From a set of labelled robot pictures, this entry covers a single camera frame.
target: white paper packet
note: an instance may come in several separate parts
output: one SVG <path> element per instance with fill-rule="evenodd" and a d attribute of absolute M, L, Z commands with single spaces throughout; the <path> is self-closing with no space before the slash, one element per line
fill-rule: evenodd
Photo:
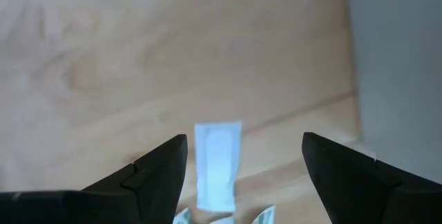
<path fill-rule="evenodd" d="M 258 215 L 252 224 L 273 224 L 274 219 L 275 206 L 271 206 Z"/>
<path fill-rule="evenodd" d="M 175 216 L 173 224 L 191 224 L 191 211 L 188 207 Z"/>
<path fill-rule="evenodd" d="M 234 212 L 234 182 L 240 163 L 241 122 L 195 125 L 197 207 Z"/>

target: wood grain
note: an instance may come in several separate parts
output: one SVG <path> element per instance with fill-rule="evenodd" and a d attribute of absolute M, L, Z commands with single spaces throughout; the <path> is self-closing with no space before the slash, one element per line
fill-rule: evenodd
<path fill-rule="evenodd" d="M 193 125 L 242 120 L 238 221 L 320 223 L 305 171 L 265 175 L 302 168 L 304 131 L 358 139 L 349 38 L 345 0 L 0 0 L 0 190 L 81 189 L 186 133 L 185 204 Z"/>

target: white sachet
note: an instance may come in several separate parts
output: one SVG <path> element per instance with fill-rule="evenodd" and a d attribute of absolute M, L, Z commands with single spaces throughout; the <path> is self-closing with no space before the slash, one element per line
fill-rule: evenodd
<path fill-rule="evenodd" d="M 273 220 L 275 219 L 275 206 L 268 207 L 264 210 L 252 224 L 273 224 Z"/>
<path fill-rule="evenodd" d="M 240 163 L 241 122 L 195 125 L 197 207 L 234 212 L 234 182 Z"/>
<path fill-rule="evenodd" d="M 188 207 L 175 216 L 173 224 L 191 224 L 191 211 Z"/>

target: gray wall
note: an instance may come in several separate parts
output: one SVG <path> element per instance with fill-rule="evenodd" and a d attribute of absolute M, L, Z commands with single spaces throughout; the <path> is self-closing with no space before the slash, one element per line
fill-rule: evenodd
<path fill-rule="evenodd" d="M 442 0 L 349 0 L 363 139 L 442 183 Z"/>

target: table surface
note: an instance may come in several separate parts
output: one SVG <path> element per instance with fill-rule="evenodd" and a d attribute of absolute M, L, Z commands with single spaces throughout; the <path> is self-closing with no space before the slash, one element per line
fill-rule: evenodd
<path fill-rule="evenodd" d="M 358 140 L 346 0 L 0 0 L 0 190 L 81 189 L 243 121 L 236 219 L 329 223 L 300 143 Z"/>

